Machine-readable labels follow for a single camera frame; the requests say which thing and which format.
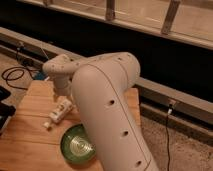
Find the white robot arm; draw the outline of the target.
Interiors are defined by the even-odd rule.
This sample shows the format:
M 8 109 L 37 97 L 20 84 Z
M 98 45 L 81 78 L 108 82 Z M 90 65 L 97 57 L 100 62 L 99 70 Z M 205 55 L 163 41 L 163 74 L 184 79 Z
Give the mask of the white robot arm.
M 124 96 L 140 76 L 134 55 L 72 60 L 60 54 L 45 62 L 43 71 L 57 96 L 73 99 L 104 171 L 160 171 Z

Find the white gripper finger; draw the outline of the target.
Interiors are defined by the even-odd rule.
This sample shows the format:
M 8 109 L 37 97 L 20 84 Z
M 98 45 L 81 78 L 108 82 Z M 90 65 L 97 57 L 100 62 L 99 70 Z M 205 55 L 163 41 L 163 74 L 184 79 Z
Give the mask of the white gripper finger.
M 57 102 L 58 101 L 59 96 L 58 95 L 54 95 L 54 101 Z

